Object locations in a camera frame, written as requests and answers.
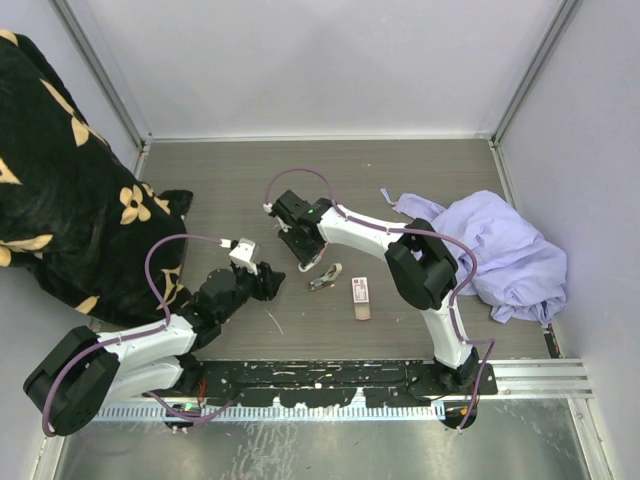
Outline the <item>beige stapler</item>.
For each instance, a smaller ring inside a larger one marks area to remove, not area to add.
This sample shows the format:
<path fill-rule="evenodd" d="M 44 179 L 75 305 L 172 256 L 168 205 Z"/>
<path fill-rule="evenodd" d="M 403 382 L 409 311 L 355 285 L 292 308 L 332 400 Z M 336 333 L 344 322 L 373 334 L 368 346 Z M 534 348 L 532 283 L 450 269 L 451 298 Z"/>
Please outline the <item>beige stapler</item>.
<path fill-rule="evenodd" d="M 323 275 L 311 280 L 308 284 L 310 291 L 317 291 L 325 287 L 330 287 L 342 272 L 342 264 L 334 263 Z"/>

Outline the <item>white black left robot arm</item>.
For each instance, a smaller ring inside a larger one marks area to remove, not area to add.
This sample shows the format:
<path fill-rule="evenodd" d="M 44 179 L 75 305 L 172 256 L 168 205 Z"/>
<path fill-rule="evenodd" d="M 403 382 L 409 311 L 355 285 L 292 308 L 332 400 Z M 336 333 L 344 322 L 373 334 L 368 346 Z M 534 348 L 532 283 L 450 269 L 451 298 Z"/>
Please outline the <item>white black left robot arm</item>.
<path fill-rule="evenodd" d="M 42 414 L 46 436 L 71 435 L 99 410 L 139 394 L 194 393 L 200 384 L 196 351 L 250 299 L 273 300 L 285 280 L 266 262 L 212 271 L 199 290 L 169 318 L 138 328 L 97 334 L 70 330 L 24 382 Z"/>

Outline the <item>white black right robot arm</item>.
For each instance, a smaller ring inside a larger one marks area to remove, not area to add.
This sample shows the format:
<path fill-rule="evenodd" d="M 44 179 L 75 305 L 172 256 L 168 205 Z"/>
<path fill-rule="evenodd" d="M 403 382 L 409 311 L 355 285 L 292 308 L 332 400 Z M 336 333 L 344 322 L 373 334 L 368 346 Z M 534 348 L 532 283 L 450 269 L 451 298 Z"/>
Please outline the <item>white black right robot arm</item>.
<path fill-rule="evenodd" d="M 311 204 L 288 190 L 264 210 L 280 224 L 278 233 L 299 261 L 313 268 L 330 245 L 342 245 L 384 261 L 402 299 L 417 309 L 434 346 L 438 382 L 459 394 L 479 383 L 480 358 L 466 335 L 454 290 L 457 263 L 431 224 L 384 223 L 359 216 L 330 200 Z"/>

